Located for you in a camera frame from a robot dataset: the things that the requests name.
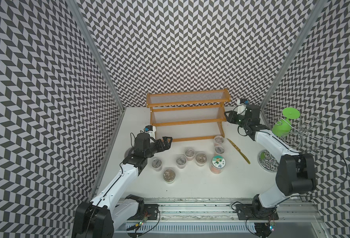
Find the clear seed container red label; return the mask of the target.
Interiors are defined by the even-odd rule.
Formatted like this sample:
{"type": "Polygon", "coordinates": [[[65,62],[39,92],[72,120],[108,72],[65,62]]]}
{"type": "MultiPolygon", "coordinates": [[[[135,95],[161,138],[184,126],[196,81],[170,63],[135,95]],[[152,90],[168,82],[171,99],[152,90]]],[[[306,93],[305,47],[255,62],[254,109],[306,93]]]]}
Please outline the clear seed container red label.
{"type": "Polygon", "coordinates": [[[184,169],[186,167],[187,158],[184,155],[181,155],[176,158],[176,165],[179,169],[184,169]]]}

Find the orange wooden tiered shelf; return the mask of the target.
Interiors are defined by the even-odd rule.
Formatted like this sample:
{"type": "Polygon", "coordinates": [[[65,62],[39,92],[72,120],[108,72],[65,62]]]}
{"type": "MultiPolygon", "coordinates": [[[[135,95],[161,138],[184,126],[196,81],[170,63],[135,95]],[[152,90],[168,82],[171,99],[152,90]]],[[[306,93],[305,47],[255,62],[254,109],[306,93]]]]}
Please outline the orange wooden tiered shelf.
{"type": "Polygon", "coordinates": [[[161,139],[160,127],[179,127],[182,125],[216,124],[219,133],[213,135],[182,136],[173,138],[174,142],[214,139],[225,137],[223,122],[225,103],[231,101],[227,89],[192,91],[178,93],[150,94],[146,96],[146,107],[150,109],[150,126],[153,136],[161,139]]]}

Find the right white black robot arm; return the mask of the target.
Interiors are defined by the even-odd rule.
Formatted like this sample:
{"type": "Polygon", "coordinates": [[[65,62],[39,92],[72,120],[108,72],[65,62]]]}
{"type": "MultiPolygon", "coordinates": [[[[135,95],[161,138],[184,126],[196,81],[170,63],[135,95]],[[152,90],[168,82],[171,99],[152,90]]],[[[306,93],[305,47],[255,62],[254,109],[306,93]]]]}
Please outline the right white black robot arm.
{"type": "Polygon", "coordinates": [[[245,114],[235,110],[225,111],[226,121],[244,129],[246,135],[262,145],[279,163],[275,185],[253,197],[245,218],[264,220],[274,214],[279,204],[294,194],[302,194],[316,189],[314,158],[309,153],[292,149],[281,141],[267,126],[260,124],[260,108],[247,105],[245,114]]]}

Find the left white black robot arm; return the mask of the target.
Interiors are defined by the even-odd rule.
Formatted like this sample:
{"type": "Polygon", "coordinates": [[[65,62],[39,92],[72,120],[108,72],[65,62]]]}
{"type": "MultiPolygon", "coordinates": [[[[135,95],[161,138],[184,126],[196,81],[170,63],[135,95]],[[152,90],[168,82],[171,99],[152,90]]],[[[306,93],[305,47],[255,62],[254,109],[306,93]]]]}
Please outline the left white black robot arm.
{"type": "Polygon", "coordinates": [[[144,205],[141,197],[128,196],[122,204],[119,200],[146,167],[148,158],[171,148],[172,137],[156,139],[153,135],[152,131],[139,133],[112,181],[90,202],[78,206],[73,238],[111,238],[129,218],[141,215],[144,205]]]}

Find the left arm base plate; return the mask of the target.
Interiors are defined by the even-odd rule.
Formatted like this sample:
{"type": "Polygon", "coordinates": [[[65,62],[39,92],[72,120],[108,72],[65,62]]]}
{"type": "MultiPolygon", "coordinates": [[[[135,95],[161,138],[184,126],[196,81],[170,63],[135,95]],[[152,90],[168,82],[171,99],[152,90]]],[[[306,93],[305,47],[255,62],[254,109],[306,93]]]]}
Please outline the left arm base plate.
{"type": "Polygon", "coordinates": [[[144,218],[147,218],[149,221],[157,220],[159,216],[159,205],[158,204],[144,204],[144,206],[141,206],[138,208],[137,213],[130,217],[128,221],[133,220],[143,220],[144,218]]]}

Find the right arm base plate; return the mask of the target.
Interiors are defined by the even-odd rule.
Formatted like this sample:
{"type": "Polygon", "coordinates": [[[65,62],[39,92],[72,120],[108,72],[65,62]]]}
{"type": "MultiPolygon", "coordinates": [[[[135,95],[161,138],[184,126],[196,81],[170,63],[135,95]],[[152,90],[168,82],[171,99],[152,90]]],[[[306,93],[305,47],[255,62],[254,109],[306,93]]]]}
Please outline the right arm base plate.
{"type": "Polygon", "coordinates": [[[237,203],[234,205],[238,219],[244,221],[246,219],[273,221],[279,220],[279,215],[276,208],[263,208],[259,206],[252,206],[249,204],[237,203]]]}

